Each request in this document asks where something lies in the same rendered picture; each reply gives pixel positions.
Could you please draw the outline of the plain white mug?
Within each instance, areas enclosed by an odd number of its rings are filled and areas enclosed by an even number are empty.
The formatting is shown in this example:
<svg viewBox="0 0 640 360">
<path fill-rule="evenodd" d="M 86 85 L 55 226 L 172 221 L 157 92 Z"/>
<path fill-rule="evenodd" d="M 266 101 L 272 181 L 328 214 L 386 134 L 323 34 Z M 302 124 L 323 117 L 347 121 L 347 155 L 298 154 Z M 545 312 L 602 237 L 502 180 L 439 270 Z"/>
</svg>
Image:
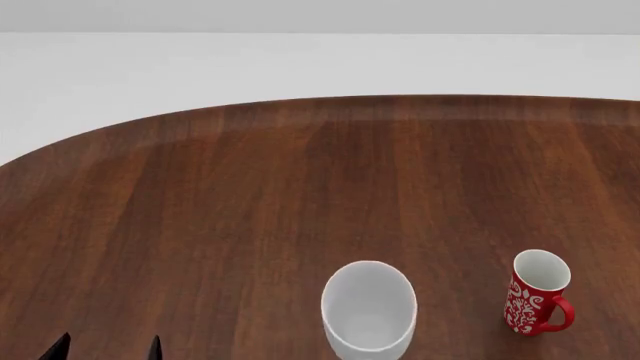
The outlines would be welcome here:
<svg viewBox="0 0 640 360">
<path fill-rule="evenodd" d="M 327 341 L 340 360 L 400 360 L 418 314 L 408 278 L 374 260 L 338 269 L 325 284 L 320 308 Z"/>
</svg>

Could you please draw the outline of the red white-patterned mug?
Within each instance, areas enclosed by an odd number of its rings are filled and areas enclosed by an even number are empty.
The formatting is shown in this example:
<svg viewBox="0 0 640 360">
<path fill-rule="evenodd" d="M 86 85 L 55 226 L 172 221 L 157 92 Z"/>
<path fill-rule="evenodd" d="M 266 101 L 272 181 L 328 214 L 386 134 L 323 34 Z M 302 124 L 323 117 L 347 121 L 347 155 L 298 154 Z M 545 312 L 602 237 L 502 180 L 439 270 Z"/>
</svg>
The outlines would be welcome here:
<svg viewBox="0 0 640 360">
<path fill-rule="evenodd" d="M 575 310 L 563 293 L 572 275 L 567 263 L 549 251 L 528 249 L 513 260 L 503 317 L 521 335 L 560 332 L 575 321 Z"/>
</svg>

